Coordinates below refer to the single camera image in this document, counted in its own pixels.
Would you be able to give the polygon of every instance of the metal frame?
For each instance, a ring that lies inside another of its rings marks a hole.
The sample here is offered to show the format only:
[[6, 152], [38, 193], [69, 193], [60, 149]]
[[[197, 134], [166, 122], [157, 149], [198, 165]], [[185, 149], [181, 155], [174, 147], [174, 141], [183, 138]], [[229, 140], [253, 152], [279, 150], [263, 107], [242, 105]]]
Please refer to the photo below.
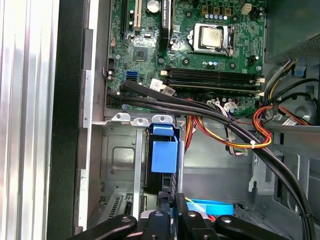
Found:
[[46, 239], [58, 0], [0, 0], [0, 238]]

